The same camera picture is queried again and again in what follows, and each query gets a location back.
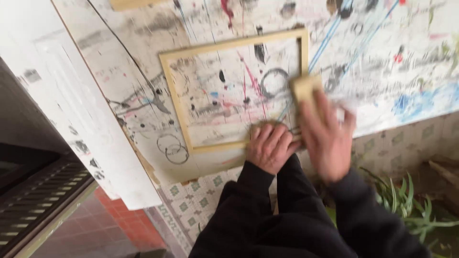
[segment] spider plant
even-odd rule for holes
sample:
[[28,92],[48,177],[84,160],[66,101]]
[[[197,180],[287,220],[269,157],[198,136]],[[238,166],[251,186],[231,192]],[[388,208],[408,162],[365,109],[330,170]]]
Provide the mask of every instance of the spider plant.
[[371,171],[360,167],[371,178],[374,179],[376,188],[376,201],[384,206],[386,210],[397,214],[405,223],[410,233],[419,235],[419,240],[424,242],[425,236],[435,227],[453,227],[459,225],[459,221],[440,222],[435,217],[432,218],[432,201],[429,196],[425,196],[424,207],[414,199],[414,187],[411,176],[408,174],[408,183],[403,178],[402,186],[398,188],[392,179],[389,183]]

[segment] hand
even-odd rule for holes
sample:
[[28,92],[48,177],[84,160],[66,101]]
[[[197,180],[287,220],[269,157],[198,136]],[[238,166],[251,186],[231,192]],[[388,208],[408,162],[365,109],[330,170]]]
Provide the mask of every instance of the hand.
[[247,146],[247,161],[252,162],[264,171],[277,175],[287,159],[302,145],[301,141],[292,142],[293,135],[287,126],[276,127],[266,124],[255,127]]
[[338,182],[349,171],[356,118],[344,109],[344,123],[339,124],[336,108],[327,100],[325,93],[316,91],[314,97],[323,122],[311,112],[307,103],[300,103],[301,134],[312,165],[327,185]]

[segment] metal grate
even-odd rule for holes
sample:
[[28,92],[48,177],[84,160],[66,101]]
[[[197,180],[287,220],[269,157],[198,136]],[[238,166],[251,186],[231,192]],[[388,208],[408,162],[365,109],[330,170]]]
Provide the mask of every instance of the metal grate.
[[21,242],[92,176],[81,163],[57,161],[37,172],[0,204],[0,257]]

